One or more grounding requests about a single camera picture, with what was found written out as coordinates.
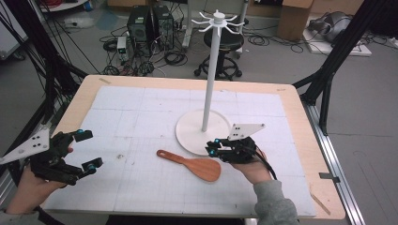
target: floor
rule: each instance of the floor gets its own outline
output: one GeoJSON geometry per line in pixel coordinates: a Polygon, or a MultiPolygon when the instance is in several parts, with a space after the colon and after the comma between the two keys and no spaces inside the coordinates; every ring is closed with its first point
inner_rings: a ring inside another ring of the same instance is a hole
{"type": "MultiPolygon", "coordinates": [[[[70,30],[70,36],[98,71],[107,65],[107,53],[100,38],[126,24],[128,14],[98,4],[85,13],[80,8],[55,13],[58,20],[66,17],[94,18],[94,26],[70,30]]],[[[248,17],[247,27],[263,28],[277,20],[248,17]]],[[[273,35],[276,29],[260,31],[273,35]]],[[[84,56],[61,35],[69,57],[77,68],[98,74],[84,56]]],[[[294,83],[316,72],[327,58],[309,53],[305,45],[290,47],[271,41],[255,46],[245,40],[243,54],[237,60],[243,72],[237,82],[294,83]]],[[[398,52],[397,49],[371,43],[371,57],[349,56],[338,70],[331,91],[328,132],[344,169],[366,224],[398,224],[398,52]]],[[[193,71],[207,57],[209,48],[200,33],[195,32],[187,51],[188,62],[181,67],[165,66],[148,76],[179,79],[194,77],[193,71]]],[[[160,61],[155,67],[163,65],[160,61]]],[[[298,90],[303,93],[305,87],[298,90]]],[[[0,152],[5,152],[43,100],[43,90],[28,59],[0,62],[0,152]]],[[[67,224],[104,224],[106,215],[62,215],[55,217],[67,224]]],[[[301,224],[349,224],[339,221],[302,220],[301,224]]]]}

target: spatula handle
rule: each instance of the spatula handle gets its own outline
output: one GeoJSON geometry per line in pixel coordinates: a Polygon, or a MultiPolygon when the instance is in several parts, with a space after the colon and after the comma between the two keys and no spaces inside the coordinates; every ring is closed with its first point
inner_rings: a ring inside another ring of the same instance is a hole
{"type": "Polygon", "coordinates": [[[158,155],[158,157],[160,157],[160,158],[166,158],[166,159],[172,160],[179,164],[183,164],[183,162],[185,160],[184,157],[178,156],[176,154],[173,154],[171,152],[167,152],[167,151],[164,151],[161,149],[158,150],[158,152],[156,152],[156,155],[158,155]]]}

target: human hand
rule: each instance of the human hand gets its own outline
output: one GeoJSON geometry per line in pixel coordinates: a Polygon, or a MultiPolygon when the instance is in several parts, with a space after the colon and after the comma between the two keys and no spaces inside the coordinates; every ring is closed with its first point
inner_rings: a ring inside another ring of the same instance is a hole
{"type": "MultiPolygon", "coordinates": [[[[265,154],[261,150],[257,150],[260,155],[264,156],[264,159],[267,160],[265,154]]],[[[266,168],[264,163],[257,157],[254,158],[253,162],[246,164],[234,164],[231,165],[241,171],[243,175],[245,175],[246,179],[249,180],[253,185],[272,180],[269,170],[266,168]]]]}
{"type": "Polygon", "coordinates": [[[55,190],[65,187],[67,184],[57,181],[46,181],[36,177],[27,165],[23,170],[18,190],[12,198],[6,210],[7,214],[30,214],[55,190]]]}

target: black stool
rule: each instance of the black stool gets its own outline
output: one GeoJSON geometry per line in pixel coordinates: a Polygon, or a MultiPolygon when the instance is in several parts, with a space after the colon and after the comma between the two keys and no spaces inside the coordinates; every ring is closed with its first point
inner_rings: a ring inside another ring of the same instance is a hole
{"type": "MultiPolygon", "coordinates": [[[[213,30],[209,29],[205,32],[204,41],[208,47],[211,47],[211,38],[213,36],[213,30]]],[[[241,34],[235,35],[231,34],[227,29],[223,28],[222,30],[222,38],[220,40],[220,48],[219,48],[219,57],[217,59],[217,68],[216,68],[216,80],[228,79],[232,81],[232,77],[242,76],[242,71],[239,70],[237,63],[232,59],[225,57],[226,54],[231,51],[238,50],[242,47],[244,42],[243,36],[241,34]],[[232,63],[232,66],[225,66],[224,61],[228,60],[232,63]]],[[[208,61],[210,59],[210,55],[203,61],[203,63],[199,66],[198,69],[194,71],[194,75],[197,77],[200,75],[202,70],[205,74],[208,74],[208,61]]]]}

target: wooden table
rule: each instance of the wooden table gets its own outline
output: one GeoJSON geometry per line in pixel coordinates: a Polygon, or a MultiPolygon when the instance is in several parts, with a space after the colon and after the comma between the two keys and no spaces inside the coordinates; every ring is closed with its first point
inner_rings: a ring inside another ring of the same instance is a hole
{"type": "MultiPolygon", "coordinates": [[[[84,79],[54,133],[58,131],[71,132],[78,129],[98,90],[106,85],[205,90],[207,82],[202,80],[90,75],[84,79]]],[[[214,90],[279,95],[314,200],[315,218],[342,219],[345,217],[344,208],[333,182],[330,179],[319,177],[319,173],[328,173],[329,170],[296,88],[290,84],[216,81],[214,82],[214,90]]]]}

